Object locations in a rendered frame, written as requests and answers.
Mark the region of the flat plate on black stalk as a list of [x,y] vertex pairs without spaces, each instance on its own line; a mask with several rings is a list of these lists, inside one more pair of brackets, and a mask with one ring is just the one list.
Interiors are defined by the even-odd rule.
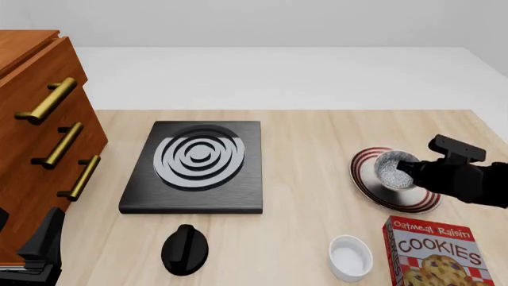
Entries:
[[483,162],[487,156],[485,149],[440,134],[430,140],[428,147],[433,152],[444,155],[446,164],[462,165]]

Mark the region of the white plate with red rings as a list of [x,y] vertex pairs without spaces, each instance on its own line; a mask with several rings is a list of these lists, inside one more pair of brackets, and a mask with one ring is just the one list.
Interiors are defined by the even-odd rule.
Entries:
[[360,150],[351,159],[349,172],[357,189],[381,207],[402,214],[425,214],[440,206],[443,196],[421,187],[406,191],[384,187],[375,175],[375,161],[381,154],[393,151],[388,147],[370,147]]

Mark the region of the round black stove knob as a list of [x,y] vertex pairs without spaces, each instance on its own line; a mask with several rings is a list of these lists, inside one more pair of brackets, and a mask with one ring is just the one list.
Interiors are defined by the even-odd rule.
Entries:
[[161,249],[164,268],[175,276],[189,276],[206,262],[209,245],[203,233],[183,224],[170,235]]

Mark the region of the flat black stove plate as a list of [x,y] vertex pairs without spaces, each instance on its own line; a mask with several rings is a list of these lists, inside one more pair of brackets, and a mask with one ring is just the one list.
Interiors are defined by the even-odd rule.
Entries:
[[258,121],[156,121],[122,214],[262,214]]

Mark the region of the white ramekin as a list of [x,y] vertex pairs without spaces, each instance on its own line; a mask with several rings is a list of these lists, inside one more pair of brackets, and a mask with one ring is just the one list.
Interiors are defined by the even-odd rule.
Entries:
[[329,244],[328,266],[336,278],[348,283],[362,280],[373,267],[368,245],[352,235],[340,235]]

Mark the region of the wooden cabinet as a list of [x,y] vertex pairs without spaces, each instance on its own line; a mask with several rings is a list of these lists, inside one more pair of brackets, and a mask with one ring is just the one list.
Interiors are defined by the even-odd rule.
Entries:
[[56,30],[0,30],[0,79],[62,37]]

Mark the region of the small wooden cabinet drawer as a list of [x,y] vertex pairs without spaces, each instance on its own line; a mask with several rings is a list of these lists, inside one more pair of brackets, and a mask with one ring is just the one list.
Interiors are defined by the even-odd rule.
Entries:
[[[56,147],[63,137],[58,131],[60,127],[77,122],[84,128],[54,169],[31,163],[33,158],[47,157]],[[71,202],[57,193],[71,190],[84,169],[79,160],[100,154],[107,144],[93,114],[59,115],[41,126],[12,121],[11,127],[0,135],[0,208],[9,214],[0,230],[0,263],[22,260],[17,251],[52,207],[68,209]]]

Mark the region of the large wooden cabinet drawer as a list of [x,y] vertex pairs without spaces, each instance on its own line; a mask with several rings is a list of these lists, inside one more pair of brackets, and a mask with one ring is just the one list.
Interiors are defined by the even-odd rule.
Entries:
[[[49,83],[73,78],[77,87],[40,125],[14,118],[16,112],[32,111],[52,92]],[[0,79],[0,161],[21,157],[46,157],[63,136],[59,127],[75,122],[88,126],[94,117],[83,84],[87,77],[67,37],[52,40],[4,78]]]

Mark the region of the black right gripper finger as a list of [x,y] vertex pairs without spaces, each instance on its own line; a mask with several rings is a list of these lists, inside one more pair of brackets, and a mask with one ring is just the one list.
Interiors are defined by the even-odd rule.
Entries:
[[421,170],[421,162],[412,162],[412,161],[399,161],[398,162],[398,170],[406,173],[408,176],[416,180],[419,176]]

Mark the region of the medium wooden cabinet drawer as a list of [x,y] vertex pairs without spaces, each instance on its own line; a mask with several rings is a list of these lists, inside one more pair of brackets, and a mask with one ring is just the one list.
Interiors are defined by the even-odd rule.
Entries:
[[[48,157],[64,137],[59,128],[82,123],[83,129],[52,169],[31,160]],[[98,155],[107,137],[82,87],[77,87],[39,126],[0,111],[0,207],[9,214],[42,211],[69,204],[57,192],[71,190],[84,166]]]

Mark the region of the black patterned bowl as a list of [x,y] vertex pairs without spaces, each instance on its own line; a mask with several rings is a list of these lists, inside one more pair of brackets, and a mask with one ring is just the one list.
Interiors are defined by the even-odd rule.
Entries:
[[397,169],[400,161],[417,163],[420,160],[413,154],[400,150],[390,150],[380,154],[374,163],[375,175],[380,183],[393,191],[407,191],[415,187],[414,180],[404,171]]

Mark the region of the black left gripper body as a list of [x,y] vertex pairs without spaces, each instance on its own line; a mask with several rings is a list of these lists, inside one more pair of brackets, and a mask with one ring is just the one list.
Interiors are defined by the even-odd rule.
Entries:
[[62,261],[0,262],[0,286],[56,286]]

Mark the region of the red cookies box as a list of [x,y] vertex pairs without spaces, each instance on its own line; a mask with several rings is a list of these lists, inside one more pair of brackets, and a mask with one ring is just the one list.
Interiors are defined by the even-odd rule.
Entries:
[[383,237],[392,286],[495,286],[466,226],[390,216]]

